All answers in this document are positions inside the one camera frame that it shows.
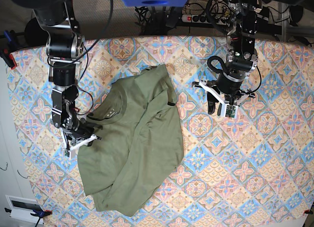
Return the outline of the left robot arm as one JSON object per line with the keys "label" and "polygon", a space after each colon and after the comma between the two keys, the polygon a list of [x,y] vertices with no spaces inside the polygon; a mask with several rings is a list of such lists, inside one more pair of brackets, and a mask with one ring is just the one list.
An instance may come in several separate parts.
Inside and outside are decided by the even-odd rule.
{"label": "left robot arm", "polygon": [[206,17],[214,28],[227,37],[228,52],[225,59],[211,56],[208,68],[218,75],[216,80],[193,82],[192,86],[207,93],[208,114],[236,118],[240,104],[255,97],[255,90],[241,89],[250,74],[258,69],[258,54],[255,49],[257,13],[262,10],[262,0],[221,0],[231,9],[227,18],[228,28],[218,25],[212,14],[214,0],[205,8]]}

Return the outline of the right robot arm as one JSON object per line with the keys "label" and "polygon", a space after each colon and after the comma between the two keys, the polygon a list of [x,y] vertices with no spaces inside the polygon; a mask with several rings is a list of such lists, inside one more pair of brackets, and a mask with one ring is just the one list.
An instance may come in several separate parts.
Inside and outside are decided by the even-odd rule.
{"label": "right robot arm", "polygon": [[52,90],[52,123],[61,130],[66,156],[100,137],[95,124],[78,119],[76,69],[84,56],[84,36],[75,18],[73,0],[12,0],[34,11],[40,28],[48,33],[49,82]]}

